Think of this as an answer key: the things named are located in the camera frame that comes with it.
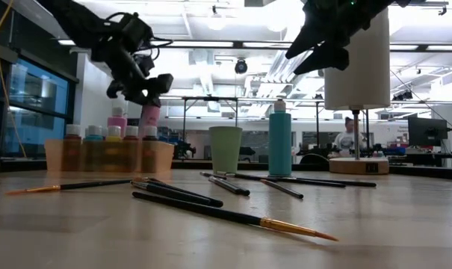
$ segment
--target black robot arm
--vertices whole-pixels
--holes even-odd
[[[72,0],[37,0],[58,21],[62,29],[78,46],[91,49],[91,60],[105,62],[113,81],[107,90],[110,98],[121,92],[125,99],[139,105],[157,105],[159,95],[167,93],[173,83],[171,74],[147,78],[154,67],[150,56],[136,52],[155,48],[152,29],[137,13],[115,13],[99,18],[85,6]],[[123,16],[119,22],[114,16]]]
[[[345,70],[349,65],[344,49],[360,29],[367,30],[371,20],[396,2],[406,7],[424,0],[308,0],[303,6],[306,22],[285,54],[287,59],[314,48],[294,73],[304,74],[317,69],[335,67]]]

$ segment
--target wooden round stand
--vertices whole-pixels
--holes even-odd
[[[333,158],[330,159],[331,173],[346,173],[355,175],[385,175],[388,174],[388,160],[385,158]]]

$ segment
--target orange plastic container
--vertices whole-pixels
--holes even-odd
[[[48,171],[160,173],[171,169],[174,146],[160,141],[47,140]]]

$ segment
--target wooden tabletop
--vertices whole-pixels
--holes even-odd
[[[333,242],[135,200],[129,185],[3,194],[128,175],[5,173],[0,178],[0,268],[452,268],[452,181],[294,174],[361,179],[378,187],[284,184],[304,194],[301,201],[246,180],[235,183],[249,188],[250,197],[235,196],[198,170],[158,175],[176,187],[224,201],[224,209],[272,217],[341,240]]]

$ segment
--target computer monitor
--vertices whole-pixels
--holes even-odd
[[[446,120],[408,118],[410,146],[441,146],[448,138]]]

